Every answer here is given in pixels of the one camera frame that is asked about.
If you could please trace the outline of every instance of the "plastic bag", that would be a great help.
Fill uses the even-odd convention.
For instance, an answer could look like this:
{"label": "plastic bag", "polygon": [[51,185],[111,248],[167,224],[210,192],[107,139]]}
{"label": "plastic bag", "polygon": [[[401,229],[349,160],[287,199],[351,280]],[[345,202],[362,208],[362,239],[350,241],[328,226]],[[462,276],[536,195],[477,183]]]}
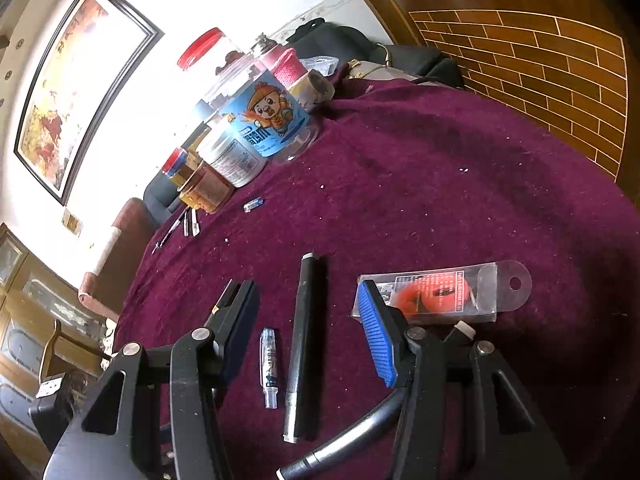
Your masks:
{"label": "plastic bag", "polygon": [[315,56],[308,57],[307,59],[301,59],[300,63],[307,69],[316,69],[324,77],[330,76],[338,68],[340,60],[337,57],[330,56]]}

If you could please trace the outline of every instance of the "framed painting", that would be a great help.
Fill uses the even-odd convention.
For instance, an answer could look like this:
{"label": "framed painting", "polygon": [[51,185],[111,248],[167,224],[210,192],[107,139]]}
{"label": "framed painting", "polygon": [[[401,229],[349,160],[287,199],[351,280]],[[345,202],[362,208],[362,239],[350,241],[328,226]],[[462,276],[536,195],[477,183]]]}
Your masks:
{"label": "framed painting", "polygon": [[125,0],[74,0],[40,60],[14,153],[62,205],[100,122],[162,32]]}

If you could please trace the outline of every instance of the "amber jar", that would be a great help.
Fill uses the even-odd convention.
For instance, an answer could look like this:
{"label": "amber jar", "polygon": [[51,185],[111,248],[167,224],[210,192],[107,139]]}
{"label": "amber jar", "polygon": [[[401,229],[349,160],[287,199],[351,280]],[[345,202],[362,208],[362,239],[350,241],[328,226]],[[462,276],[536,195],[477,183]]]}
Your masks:
{"label": "amber jar", "polygon": [[193,174],[178,189],[180,200],[194,209],[215,213],[236,190],[206,162],[201,162]]}

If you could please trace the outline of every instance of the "package label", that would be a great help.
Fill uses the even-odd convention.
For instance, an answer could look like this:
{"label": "package label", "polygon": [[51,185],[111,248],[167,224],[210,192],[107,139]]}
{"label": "package label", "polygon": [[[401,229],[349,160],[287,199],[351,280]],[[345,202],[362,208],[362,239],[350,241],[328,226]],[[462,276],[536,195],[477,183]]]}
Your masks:
{"label": "package label", "polygon": [[309,122],[309,114],[268,70],[220,113],[262,156],[288,146]]}
{"label": "package label", "polygon": [[416,313],[420,312],[462,312],[469,298],[469,288],[465,282],[465,271],[434,272],[398,276],[395,293],[400,293],[411,285],[416,288],[412,298],[416,301]]}

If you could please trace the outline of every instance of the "table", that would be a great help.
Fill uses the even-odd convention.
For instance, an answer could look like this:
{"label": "table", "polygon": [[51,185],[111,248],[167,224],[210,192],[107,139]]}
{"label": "table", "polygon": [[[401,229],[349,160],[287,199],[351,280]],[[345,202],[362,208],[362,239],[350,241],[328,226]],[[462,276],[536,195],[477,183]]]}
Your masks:
{"label": "table", "polygon": [[[353,80],[318,120],[322,134],[308,152],[267,166],[221,211],[200,215],[197,238],[178,232],[151,256],[158,231],[114,347],[173,343],[206,320],[230,278],[255,280],[260,313],[219,418],[235,478],[274,478],[388,394],[348,317],[358,275],[519,260],[532,275],[529,302],[475,328],[502,351],[583,475],[640,379],[640,217],[628,199],[583,155],[470,92]],[[258,196],[264,205],[245,214]],[[264,409],[258,334],[279,330],[285,370],[309,251],[328,264],[319,434],[292,446],[281,438],[284,398]],[[318,478],[383,479],[392,438]]]}

